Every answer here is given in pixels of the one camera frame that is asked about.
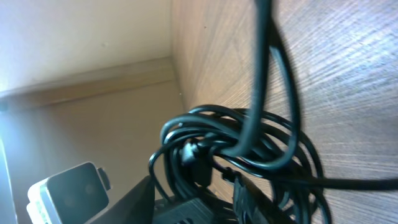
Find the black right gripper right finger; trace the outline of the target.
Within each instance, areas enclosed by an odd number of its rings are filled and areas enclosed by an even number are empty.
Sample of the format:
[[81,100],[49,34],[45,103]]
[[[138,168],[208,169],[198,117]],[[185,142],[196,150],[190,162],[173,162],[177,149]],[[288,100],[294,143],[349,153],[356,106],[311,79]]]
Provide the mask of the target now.
[[246,177],[236,177],[233,210],[239,224],[295,224]]

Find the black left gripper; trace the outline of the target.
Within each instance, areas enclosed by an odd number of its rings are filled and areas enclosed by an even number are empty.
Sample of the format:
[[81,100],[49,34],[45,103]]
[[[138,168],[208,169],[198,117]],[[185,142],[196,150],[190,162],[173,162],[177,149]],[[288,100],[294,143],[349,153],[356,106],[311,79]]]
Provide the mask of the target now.
[[215,217],[218,199],[195,197],[183,202],[155,201],[152,224],[211,224]]

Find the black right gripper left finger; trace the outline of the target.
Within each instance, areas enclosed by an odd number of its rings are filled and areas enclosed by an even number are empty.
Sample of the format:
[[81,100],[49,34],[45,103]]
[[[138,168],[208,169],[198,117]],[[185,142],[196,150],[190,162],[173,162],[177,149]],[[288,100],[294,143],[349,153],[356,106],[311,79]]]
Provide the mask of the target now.
[[106,204],[85,223],[126,224],[152,223],[154,216],[155,186],[152,178],[147,175],[115,204]]

